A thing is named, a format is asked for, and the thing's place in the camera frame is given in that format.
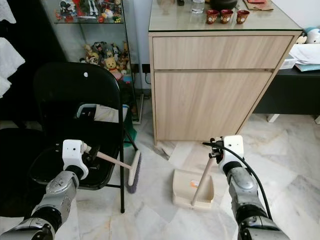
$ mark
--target paper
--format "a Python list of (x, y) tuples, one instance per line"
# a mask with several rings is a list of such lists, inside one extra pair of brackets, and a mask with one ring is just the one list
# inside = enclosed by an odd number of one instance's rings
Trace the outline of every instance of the paper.
[(296, 63), (300, 65), (320, 64), (320, 44), (295, 44), (290, 55), (296, 58)]

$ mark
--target white towel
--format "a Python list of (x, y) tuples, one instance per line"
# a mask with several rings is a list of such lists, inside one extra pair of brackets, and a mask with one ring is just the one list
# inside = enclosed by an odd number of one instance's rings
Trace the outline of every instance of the white towel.
[(7, 0), (0, 0), (0, 21), (2, 20), (7, 20), (11, 24), (15, 24), (17, 22)]
[(10, 86), (11, 86), (11, 82), (9, 82), (7, 79), (0, 76), (0, 99), (6, 93), (6, 91), (9, 90)]
[(0, 37), (0, 76), (7, 79), (14, 74), (25, 59), (3, 37)]

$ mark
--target dustpan handle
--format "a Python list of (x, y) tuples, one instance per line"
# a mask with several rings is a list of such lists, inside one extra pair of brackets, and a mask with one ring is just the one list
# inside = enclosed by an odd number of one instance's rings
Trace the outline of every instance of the dustpan handle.
[(191, 201), (191, 205), (192, 206), (195, 205), (195, 203), (197, 201), (197, 198), (198, 198), (198, 195), (201, 192), (201, 189), (205, 186), (204, 182), (205, 182), (205, 179), (206, 179), (207, 175), (209, 174), (209, 171), (210, 171), (210, 169), (212, 167), (212, 164), (214, 163), (214, 159), (215, 159), (214, 157), (210, 157), (208, 163), (206, 164), (206, 167), (205, 167), (205, 170), (204, 170), (204, 172), (202, 174), (199, 186), (198, 186), (197, 190), (195, 191), (195, 194), (194, 194), (193, 199)]

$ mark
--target toy collection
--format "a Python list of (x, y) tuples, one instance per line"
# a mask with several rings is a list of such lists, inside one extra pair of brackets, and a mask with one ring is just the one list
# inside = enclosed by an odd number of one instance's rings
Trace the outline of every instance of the toy collection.
[(107, 69), (118, 82), (126, 84), (131, 82), (129, 80), (131, 77), (124, 78), (131, 73), (129, 48), (126, 41), (123, 42), (123, 50), (115, 43), (108, 45), (105, 41), (96, 41), (92, 46), (85, 44), (84, 52), (85, 56), (79, 60), (81, 63), (95, 64)]
[(77, 19), (96, 19), (98, 23), (105, 20), (121, 22), (121, 0), (58, 0), (59, 10), (55, 10), (58, 21), (72, 22)]

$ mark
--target wall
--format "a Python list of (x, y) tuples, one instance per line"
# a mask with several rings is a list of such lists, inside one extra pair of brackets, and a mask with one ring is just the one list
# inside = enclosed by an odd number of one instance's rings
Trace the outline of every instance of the wall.
[[(320, 26), (320, 0), (273, 0), (273, 2), (278, 5), (300, 27), (308, 28)], [(151, 4), (152, 0), (134, 0), (138, 48), (141, 64), (149, 63), (148, 29)], [(150, 88), (150, 85), (145, 83), (144, 74), (142, 74), (142, 79), (142, 88)]]

